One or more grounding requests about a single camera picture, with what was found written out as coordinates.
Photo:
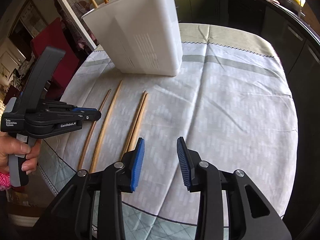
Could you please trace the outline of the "person's left hand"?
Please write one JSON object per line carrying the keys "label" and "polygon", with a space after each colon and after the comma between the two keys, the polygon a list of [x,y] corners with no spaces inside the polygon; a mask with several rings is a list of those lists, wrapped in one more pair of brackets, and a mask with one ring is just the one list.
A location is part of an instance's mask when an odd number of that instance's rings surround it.
{"label": "person's left hand", "polygon": [[26,161],[22,164],[22,171],[27,174],[36,170],[41,140],[37,140],[35,145],[30,147],[28,144],[9,136],[7,133],[1,132],[0,147],[1,173],[8,174],[10,172],[8,166],[8,157],[10,155],[24,155],[26,157]]}

